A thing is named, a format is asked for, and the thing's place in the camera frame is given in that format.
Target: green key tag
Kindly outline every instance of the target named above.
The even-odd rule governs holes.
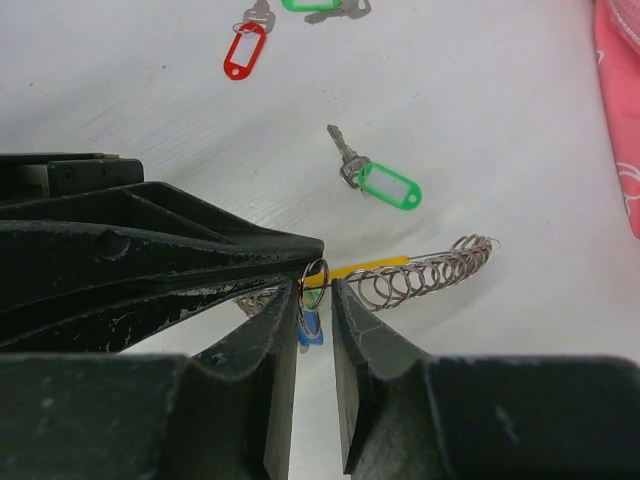
[[[379,163],[368,163],[358,172],[360,188],[374,197],[401,210],[413,210],[422,201],[422,190],[393,170]]]
[[[340,0],[282,0],[282,5],[292,12],[317,12],[335,10]]]
[[[318,295],[320,292],[317,290],[306,290],[302,295],[302,301],[306,308],[313,308],[313,305],[318,301]]]

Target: silver key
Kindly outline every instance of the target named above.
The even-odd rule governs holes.
[[[271,33],[276,24],[276,15],[271,11],[268,0],[256,0],[255,5],[244,12],[243,23],[255,22],[264,25],[264,31]]]
[[[356,7],[349,11],[348,16],[351,20],[357,20],[362,17],[366,17],[371,13],[371,3],[369,0],[359,0],[356,2]]]
[[[327,131],[342,155],[342,167],[340,167],[340,176],[351,188],[360,188],[356,178],[358,172],[362,170],[362,167],[371,163],[368,157],[358,155],[354,149],[352,149],[347,142],[344,141],[342,132],[335,125],[327,125]]]
[[[304,17],[304,21],[309,25],[315,25],[331,17],[348,17],[351,10],[356,8],[358,8],[358,0],[342,0],[338,8],[311,13]]]

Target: black plastic part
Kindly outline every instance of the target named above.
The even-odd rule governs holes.
[[[296,288],[194,360],[0,356],[0,479],[285,480]]]
[[[640,478],[640,369],[611,357],[429,357],[334,281],[354,479]]]
[[[323,247],[163,183],[6,203],[0,351],[118,352],[236,295],[300,278]]]
[[[117,155],[0,155],[0,201],[54,198],[142,182],[142,163]]]

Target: red key tag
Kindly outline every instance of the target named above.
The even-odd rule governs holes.
[[[227,77],[231,80],[247,78],[266,40],[267,33],[262,25],[254,22],[242,25],[224,59],[224,73]]]

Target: key tag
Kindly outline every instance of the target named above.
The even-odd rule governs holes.
[[[335,10],[340,3],[340,0],[282,0],[284,8],[291,12]]]
[[[224,59],[224,73],[231,80],[247,78],[267,40],[267,33],[262,25],[255,22],[243,24],[237,29],[227,58]]]
[[[316,304],[318,299],[318,293],[310,290],[303,294],[303,300],[306,308],[311,308]],[[304,322],[304,327],[298,325],[298,345],[300,346],[300,353],[307,353],[310,345],[324,345],[324,333],[320,323],[320,313],[318,310],[300,309],[301,321]]]
[[[422,201],[422,190],[417,183],[379,163],[362,167],[358,184],[364,192],[401,210],[413,210]]]

